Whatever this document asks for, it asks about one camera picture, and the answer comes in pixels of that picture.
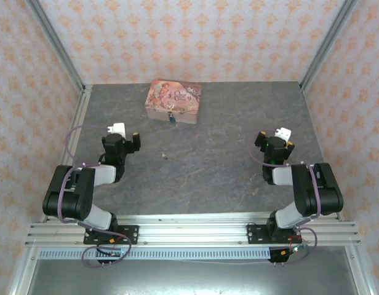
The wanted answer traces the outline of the pink decorated tin box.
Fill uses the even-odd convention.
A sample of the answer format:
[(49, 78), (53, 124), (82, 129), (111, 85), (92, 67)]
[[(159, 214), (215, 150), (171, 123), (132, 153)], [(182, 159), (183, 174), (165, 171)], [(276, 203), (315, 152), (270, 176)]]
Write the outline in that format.
[(172, 112), (176, 123), (196, 124), (201, 93), (201, 84), (154, 80), (145, 101), (147, 116), (169, 121), (168, 112)]

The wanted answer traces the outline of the aluminium side rail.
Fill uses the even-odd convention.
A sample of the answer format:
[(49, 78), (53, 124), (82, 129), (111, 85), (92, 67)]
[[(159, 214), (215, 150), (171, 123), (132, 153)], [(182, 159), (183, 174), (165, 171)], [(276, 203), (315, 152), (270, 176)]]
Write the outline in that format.
[[(73, 115), (73, 119), (71, 121), (71, 125), (68, 128), (69, 132), (72, 128), (82, 125), (84, 121), (84, 117), (87, 111), (87, 107), (89, 104), (89, 99), (90, 99), (90, 94), (92, 92), (92, 84), (86, 84), (85, 88), (83, 91), (80, 92), (79, 94), (79, 99), (78, 99), (78, 104), (76, 106), (76, 111)], [(74, 150), (76, 150), (78, 144), (78, 138), (70, 140), (70, 149), (74, 146)], [(60, 159), (60, 164), (71, 164), (72, 160), (70, 156), (67, 155), (67, 152), (65, 151), (65, 136), (64, 136), (64, 150)], [(40, 222), (45, 223), (47, 221), (47, 216), (45, 214), (42, 215)]]

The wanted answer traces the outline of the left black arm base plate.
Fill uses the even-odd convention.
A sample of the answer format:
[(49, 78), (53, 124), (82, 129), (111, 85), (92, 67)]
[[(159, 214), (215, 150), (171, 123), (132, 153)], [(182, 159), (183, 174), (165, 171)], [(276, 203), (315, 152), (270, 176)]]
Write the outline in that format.
[[(115, 228), (108, 229), (111, 232), (125, 235), (133, 245), (138, 242), (139, 226), (137, 225), (118, 225)], [(83, 243), (85, 245), (128, 245), (127, 239), (121, 236), (105, 234), (94, 230), (86, 229)]]

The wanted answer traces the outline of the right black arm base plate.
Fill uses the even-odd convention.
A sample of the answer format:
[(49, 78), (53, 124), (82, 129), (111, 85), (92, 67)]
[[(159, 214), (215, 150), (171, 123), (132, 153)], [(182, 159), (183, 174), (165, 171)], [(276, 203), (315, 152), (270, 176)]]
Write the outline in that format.
[(266, 224), (248, 224), (247, 239), (249, 244), (289, 244), (301, 243), (302, 238), (292, 229), (271, 229)]

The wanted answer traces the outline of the aluminium mounting rail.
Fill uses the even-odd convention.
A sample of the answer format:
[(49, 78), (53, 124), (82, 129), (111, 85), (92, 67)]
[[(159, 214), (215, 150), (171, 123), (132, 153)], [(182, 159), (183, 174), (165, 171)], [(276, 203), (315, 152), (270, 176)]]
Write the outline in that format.
[[(138, 225), (138, 247), (247, 247), (246, 226), (250, 222), (264, 224), (268, 212), (119, 215), (118, 223)], [(353, 221), (341, 221), (336, 213), (321, 216), (306, 224), (301, 233), (310, 245), (361, 246), (364, 239)], [(33, 223), (26, 237), (26, 246), (70, 247), (83, 245), (85, 230), (75, 224), (63, 224), (57, 218)]]

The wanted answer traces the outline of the aluminium frame post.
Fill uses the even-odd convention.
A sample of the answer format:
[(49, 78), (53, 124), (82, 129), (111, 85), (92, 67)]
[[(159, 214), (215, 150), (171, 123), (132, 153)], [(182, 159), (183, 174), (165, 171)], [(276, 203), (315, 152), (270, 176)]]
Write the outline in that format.
[(336, 14), (329, 30), (323, 38), (318, 50), (313, 57), (303, 79), (300, 82), (301, 92), (304, 93), (311, 85), (312, 80), (316, 76), (318, 70), (321, 68), (323, 61), (325, 60), (328, 52), (332, 48), (336, 41), (340, 31), (343, 29), (347, 19), (351, 15), (358, 0), (344, 0), (338, 13)]
[(52, 48), (55, 50), (55, 53), (57, 54), (59, 60), (68, 73), (70, 80), (80, 92), (83, 92), (86, 88), (86, 85), (83, 83), (41, 2), (39, 0), (25, 0), (25, 2), (28, 4), (28, 7), (31, 9), (35, 18), (41, 25), (44, 34), (49, 40)]

